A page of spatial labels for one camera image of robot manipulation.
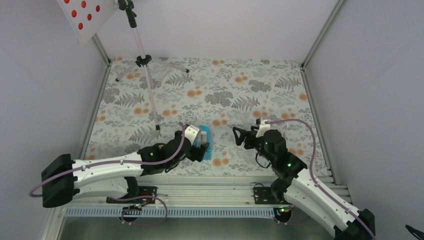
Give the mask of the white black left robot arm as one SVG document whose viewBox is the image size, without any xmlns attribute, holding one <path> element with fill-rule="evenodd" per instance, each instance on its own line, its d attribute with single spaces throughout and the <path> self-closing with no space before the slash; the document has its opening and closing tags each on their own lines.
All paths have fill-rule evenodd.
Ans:
<svg viewBox="0 0 424 240">
<path fill-rule="evenodd" d="M 134 202 L 141 191 L 138 177 L 168 173 L 181 161 L 202 162 L 210 150 L 210 133 L 186 125 L 167 143 L 145 146 L 131 153 L 100 160 L 58 156 L 41 172 L 44 208 L 56 208 L 74 199 L 106 197 L 108 202 Z"/>
</svg>

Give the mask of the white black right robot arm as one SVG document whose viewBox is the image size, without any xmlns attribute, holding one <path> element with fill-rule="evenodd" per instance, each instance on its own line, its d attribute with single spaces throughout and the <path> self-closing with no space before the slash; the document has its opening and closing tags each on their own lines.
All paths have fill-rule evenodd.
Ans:
<svg viewBox="0 0 424 240">
<path fill-rule="evenodd" d="M 279 130 L 260 125 L 250 130 L 233 127 L 232 131 L 237 146 L 256 150 L 270 164 L 277 176 L 270 187 L 274 202 L 300 208 L 335 240 L 376 239 L 374 214 L 353 206 L 311 173 L 306 163 L 288 150 Z"/>
</svg>

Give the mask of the blue metronome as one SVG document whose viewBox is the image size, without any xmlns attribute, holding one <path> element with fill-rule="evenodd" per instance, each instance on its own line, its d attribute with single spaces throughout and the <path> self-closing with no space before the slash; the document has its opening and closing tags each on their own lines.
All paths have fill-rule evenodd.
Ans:
<svg viewBox="0 0 424 240">
<path fill-rule="evenodd" d="M 210 160 L 212 159 L 213 151 L 213 135 L 211 129 L 207 125 L 199 125 L 200 133 L 198 134 L 194 146 L 199 146 L 201 143 L 210 143 Z"/>
</svg>

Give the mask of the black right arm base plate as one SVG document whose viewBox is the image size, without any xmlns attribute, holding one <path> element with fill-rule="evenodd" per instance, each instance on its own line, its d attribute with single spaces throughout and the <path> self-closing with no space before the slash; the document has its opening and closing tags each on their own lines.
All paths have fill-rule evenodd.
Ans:
<svg viewBox="0 0 424 240">
<path fill-rule="evenodd" d="M 253 198 L 256 205 L 289 205 L 285 200 L 284 190 L 287 188 L 279 184 L 279 180 L 274 181 L 270 186 L 256 183 L 253 186 Z"/>
</svg>

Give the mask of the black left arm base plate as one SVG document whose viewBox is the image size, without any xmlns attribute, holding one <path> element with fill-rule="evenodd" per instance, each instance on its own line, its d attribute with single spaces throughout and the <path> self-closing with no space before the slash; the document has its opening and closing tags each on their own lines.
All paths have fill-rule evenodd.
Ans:
<svg viewBox="0 0 424 240">
<path fill-rule="evenodd" d="M 132 207 L 143 207 L 148 204 L 154 204 L 156 200 L 146 196 L 154 196 L 157 193 L 155 186 L 139 186 L 138 190 L 128 192 L 121 197 L 107 197 L 107 204 L 126 204 Z"/>
</svg>

